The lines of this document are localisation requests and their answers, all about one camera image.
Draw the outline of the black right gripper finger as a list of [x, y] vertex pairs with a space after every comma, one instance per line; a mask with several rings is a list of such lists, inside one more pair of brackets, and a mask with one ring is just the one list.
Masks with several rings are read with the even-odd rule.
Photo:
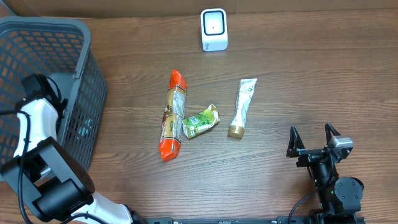
[[325, 124], [325, 134], [326, 134], [326, 143], [328, 145], [332, 145], [336, 136], [340, 136], [340, 133], [333, 127], [330, 122]]
[[286, 152], [287, 157], [299, 157], [305, 152], [305, 146], [295, 126], [290, 128], [290, 139]]

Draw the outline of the white tube gold cap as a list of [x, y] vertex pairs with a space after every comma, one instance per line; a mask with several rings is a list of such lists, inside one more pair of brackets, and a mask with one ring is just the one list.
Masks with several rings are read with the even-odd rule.
[[229, 136], [233, 138], [241, 139], [244, 135], [248, 109], [254, 94], [256, 82], [257, 78], [240, 80], [235, 113], [228, 131]]

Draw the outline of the green drink carton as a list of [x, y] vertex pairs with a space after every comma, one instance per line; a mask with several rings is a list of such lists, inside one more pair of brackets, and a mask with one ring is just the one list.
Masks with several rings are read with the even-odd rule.
[[187, 138], [195, 138], [218, 124], [220, 121], [218, 108], [211, 104], [202, 112], [185, 118], [183, 122], [183, 132]]

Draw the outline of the orange spaghetti packet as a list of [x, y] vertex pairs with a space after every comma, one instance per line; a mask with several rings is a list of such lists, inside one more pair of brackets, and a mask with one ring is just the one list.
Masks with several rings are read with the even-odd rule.
[[178, 156], [182, 141], [187, 83], [178, 70], [173, 70], [165, 100], [159, 151], [164, 161]]

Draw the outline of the mint green tissue pack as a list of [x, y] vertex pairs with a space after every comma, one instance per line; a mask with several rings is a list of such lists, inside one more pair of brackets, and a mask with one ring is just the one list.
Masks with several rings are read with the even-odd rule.
[[78, 127], [77, 133], [82, 137], [87, 137], [92, 130], [93, 127], [93, 120], [92, 119], [85, 119], [83, 124]]

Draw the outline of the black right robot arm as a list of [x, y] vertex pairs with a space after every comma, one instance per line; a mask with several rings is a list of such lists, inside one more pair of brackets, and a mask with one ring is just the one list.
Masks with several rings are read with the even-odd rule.
[[[325, 136], [323, 148], [306, 149], [296, 127], [290, 128], [286, 156], [297, 158], [297, 167], [307, 168], [315, 190], [293, 206], [287, 223], [364, 223], [363, 217], [356, 216], [361, 210], [364, 184], [354, 177], [340, 177], [336, 169], [336, 164], [351, 154], [353, 141], [329, 122], [325, 124]], [[318, 195], [321, 207], [311, 210], [306, 217], [295, 217], [299, 205], [314, 195]]]

